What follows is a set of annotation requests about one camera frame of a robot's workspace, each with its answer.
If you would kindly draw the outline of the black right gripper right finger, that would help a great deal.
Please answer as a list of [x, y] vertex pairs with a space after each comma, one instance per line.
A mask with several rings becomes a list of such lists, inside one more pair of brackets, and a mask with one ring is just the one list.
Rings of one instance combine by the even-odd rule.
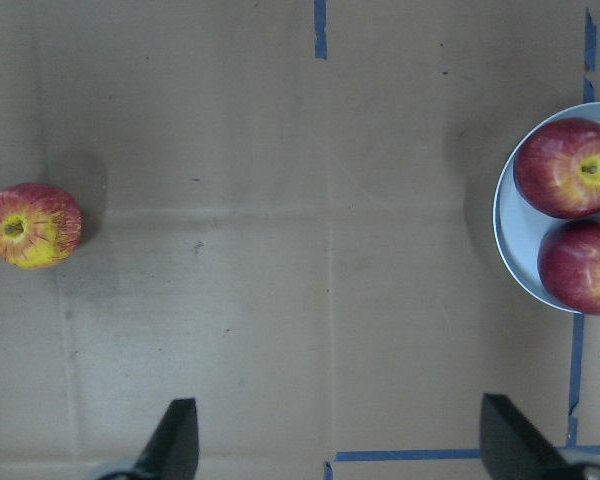
[[492, 479], [600, 479], [600, 462], [562, 455], [503, 394], [480, 407], [479, 451]]

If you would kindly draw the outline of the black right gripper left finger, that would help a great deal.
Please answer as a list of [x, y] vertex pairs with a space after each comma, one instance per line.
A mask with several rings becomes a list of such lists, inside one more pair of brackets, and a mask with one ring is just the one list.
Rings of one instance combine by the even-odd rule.
[[94, 468], [88, 479], [194, 479], [199, 465], [199, 426], [194, 398], [170, 402], [135, 460]]

